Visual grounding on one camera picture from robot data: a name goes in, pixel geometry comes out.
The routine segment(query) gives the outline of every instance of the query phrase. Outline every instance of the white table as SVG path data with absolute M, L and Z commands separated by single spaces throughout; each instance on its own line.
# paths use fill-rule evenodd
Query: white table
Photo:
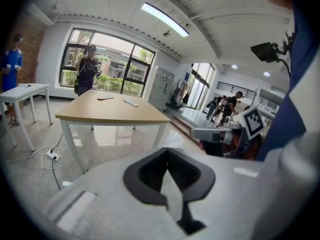
M 12 136 L 11 131 L 10 131 L 9 122 L 7 120 L 5 109 L 4 109 L 4 102 L 12 103 L 14 105 L 15 114 L 16 114 L 16 117 L 19 121 L 19 125 L 21 127 L 22 132 L 23 132 L 23 135 L 25 136 L 25 138 L 30 146 L 31 151 L 33 152 L 33 151 L 35 151 L 35 147 L 32 144 L 31 140 L 29 139 L 25 125 L 23 124 L 21 111 L 20 111 L 20 107 L 19 107 L 19 102 L 22 100 L 25 100 L 27 98 L 30 98 L 33 121 L 37 122 L 33 95 L 45 91 L 46 109 L 48 112 L 50 124 L 52 125 L 53 122 L 51 119 L 50 107 L 49 107 L 49 90 L 48 90 L 49 86 L 50 86 L 49 84 L 43 84 L 43 83 L 19 84 L 18 87 L 13 88 L 8 91 L 5 91 L 0 94 L 0 109 L 1 109 L 1 114 L 2 114 L 2 118 L 3 118 L 3 123 L 4 123 L 6 130 L 8 131 L 8 134 L 9 134 L 9 136 L 12 140 L 12 143 L 15 147 L 17 146 L 17 142 L 14 139 L 14 137 Z
M 105 95 L 111 95 L 113 98 L 97 100 L 97 97 Z M 133 99 L 133 102 L 139 107 L 124 102 L 124 98 Z M 157 148 L 166 124 L 171 121 L 143 98 L 99 90 L 89 90 L 77 97 L 60 110 L 55 117 L 60 119 L 65 141 L 83 174 L 87 170 L 79 157 L 70 125 L 87 125 L 91 126 L 92 130 L 94 126 L 133 126 L 135 129 L 136 126 L 159 125 L 153 143 L 153 148 Z

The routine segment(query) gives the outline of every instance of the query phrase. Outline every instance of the ceiling lamp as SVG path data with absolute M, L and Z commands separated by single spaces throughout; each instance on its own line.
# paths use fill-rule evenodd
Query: ceiling lamp
M 164 23 L 168 24 L 172 29 L 177 31 L 182 37 L 186 37 L 189 35 L 189 33 L 179 23 L 177 23 L 173 18 L 171 18 L 166 13 L 164 13 L 162 10 L 159 10 L 158 8 L 154 7 L 153 5 L 145 2 L 141 9 L 157 17 L 159 20 L 163 21 Z

